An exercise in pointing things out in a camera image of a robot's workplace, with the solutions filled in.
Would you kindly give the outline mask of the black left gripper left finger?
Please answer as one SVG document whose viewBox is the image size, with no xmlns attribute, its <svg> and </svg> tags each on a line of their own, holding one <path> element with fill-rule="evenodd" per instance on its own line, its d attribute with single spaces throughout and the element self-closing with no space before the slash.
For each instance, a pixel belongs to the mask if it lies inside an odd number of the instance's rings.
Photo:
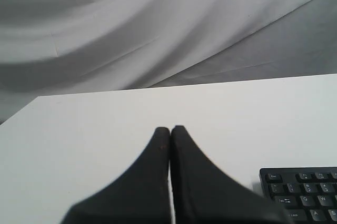
<svg viewBox="0 0 337 224">
<path fill-rule="evenodd" d="M 170 131 L 155 129 L 134 163 L 113 183 L 73 205 L 63 223 L 169 223 Z"/>
</svg>

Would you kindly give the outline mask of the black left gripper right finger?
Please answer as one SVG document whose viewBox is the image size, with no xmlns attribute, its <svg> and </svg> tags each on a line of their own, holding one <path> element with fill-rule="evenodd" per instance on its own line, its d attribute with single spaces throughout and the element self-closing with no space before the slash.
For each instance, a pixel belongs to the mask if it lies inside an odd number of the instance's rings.
<svg viewBox="0 0 337 224">
<path fill-rule="evenodd" d="M 236 182 L 212 163 L 184 126 L 171 132 L 176 223 L 289 223 L 285 209 Z"/>
</svg>

